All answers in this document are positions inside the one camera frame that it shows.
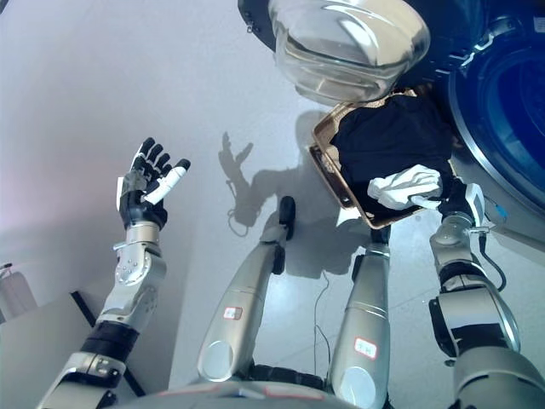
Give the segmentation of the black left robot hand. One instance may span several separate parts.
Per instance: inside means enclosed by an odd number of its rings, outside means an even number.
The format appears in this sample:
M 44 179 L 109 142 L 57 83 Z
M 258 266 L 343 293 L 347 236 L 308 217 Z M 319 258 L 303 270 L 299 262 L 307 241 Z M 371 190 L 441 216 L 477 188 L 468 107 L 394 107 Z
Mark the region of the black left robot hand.
M 129 170 L 117 180 L 116 209 L 126 230 L 140 222 L 152 222 L 162 229 L 168 221 L 165 197 L 191 167 L 180 159 L 170 164 L 164 147 L 148 137 L 137 149 Z

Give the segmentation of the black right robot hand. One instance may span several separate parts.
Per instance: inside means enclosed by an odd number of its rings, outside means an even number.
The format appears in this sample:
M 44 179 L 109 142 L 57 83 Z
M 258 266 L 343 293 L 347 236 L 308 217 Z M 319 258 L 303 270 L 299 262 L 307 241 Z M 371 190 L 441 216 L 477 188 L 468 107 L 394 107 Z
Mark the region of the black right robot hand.
M 480 227 L 485 218 L 485 199 L 482 188 L 476 183 L 464 183 L 452 178 L 444 186 L 441 178 L 437 183 L 428 184 L 417 193 L 408 196 L 410 202 L 419 207 L 436 210 L 443 218 L 464 216 L 472 228 Z

